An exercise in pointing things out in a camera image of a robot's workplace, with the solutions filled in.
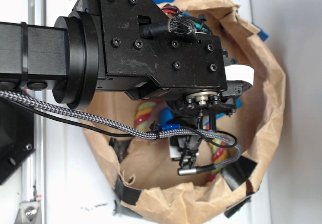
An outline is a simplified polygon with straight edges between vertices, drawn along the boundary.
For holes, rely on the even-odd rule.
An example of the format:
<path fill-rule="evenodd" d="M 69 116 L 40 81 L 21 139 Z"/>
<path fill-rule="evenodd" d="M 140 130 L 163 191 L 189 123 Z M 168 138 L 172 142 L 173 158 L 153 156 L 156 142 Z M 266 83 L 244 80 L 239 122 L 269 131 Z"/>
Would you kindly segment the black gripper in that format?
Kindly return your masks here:
<path fill-rule="evenodd" d="M 237 99 L 254 86 L 254 69 L 230 58 L 226 49 L 222 50 L 222 54 L 227 90 L 221 93 L 201 91 L 186 95 L 182 100 L 167 101 L 173 114 L 168 123 L 202 128 L 203 117 L 208 116 L 210 128 L 215 128 L 218 114 L 232 115 L 236 111 Z"/>

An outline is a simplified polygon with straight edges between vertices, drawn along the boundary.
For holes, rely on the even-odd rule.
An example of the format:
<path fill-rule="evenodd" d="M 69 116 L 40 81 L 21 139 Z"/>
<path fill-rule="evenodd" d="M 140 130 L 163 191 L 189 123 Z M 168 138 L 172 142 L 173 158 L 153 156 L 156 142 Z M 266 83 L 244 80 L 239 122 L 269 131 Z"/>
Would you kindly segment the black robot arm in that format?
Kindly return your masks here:
<path fill-rule="evenodd" d="M 152 0 L 78 0 L 53 27 L 1 23 L 1 89 L 51 90 L 84 109 L 96 91 L 165 100 L 184 117 L 232 114 L 254 84 L 205 25 Z"/>

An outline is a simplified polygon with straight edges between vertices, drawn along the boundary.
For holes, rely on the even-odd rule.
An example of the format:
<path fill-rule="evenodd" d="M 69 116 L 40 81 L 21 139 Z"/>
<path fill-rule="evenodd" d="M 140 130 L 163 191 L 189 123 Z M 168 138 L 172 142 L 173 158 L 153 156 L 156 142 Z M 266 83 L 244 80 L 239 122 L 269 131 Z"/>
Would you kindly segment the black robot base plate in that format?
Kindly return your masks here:
<path fill-rule="evenodd" d="M 33 113 L 1 100 L 1 184 L 33 151 Z"/>

